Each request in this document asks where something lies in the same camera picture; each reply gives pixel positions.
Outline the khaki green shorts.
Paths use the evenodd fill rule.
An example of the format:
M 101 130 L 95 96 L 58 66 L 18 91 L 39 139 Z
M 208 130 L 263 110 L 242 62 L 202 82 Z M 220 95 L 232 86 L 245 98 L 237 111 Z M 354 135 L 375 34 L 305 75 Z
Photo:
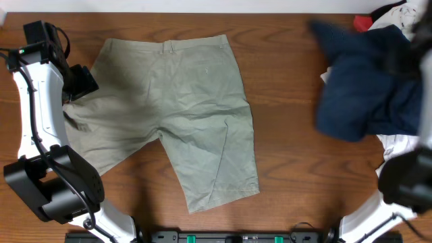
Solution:
M 72 148 L 99 173 L 159 140 L 190 213 L 259 193 L 252 113 L 226 35 L 109 38 L 90 72 L 99 89 L 63 113 Z

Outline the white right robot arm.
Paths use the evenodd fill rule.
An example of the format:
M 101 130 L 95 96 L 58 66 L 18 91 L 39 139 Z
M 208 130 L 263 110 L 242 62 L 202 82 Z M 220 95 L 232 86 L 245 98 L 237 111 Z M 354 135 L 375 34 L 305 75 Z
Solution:
M 377 191 L 329 231 L 327 242 L 374 242 L 431 209 L 431 7 L 414 25 L 408 63 L 421 72 L 423 102 L 416 148 L 380 168 Z

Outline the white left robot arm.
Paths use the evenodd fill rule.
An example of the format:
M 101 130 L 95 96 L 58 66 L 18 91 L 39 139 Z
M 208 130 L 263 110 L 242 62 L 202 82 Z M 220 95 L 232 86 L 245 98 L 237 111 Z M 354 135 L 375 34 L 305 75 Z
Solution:
M 22 137 L 6 165 L 9 187 L 44 222 L 82 227 L 102 242 L 141 242 L 134 219 L 105 200 L 96 169 L 69 143 L 63 106 L 98 89 L 87 67 L 69 65 L 65 32 L 44 21 L 24 25 L 26 46 L 1 56 L 18 87 Z

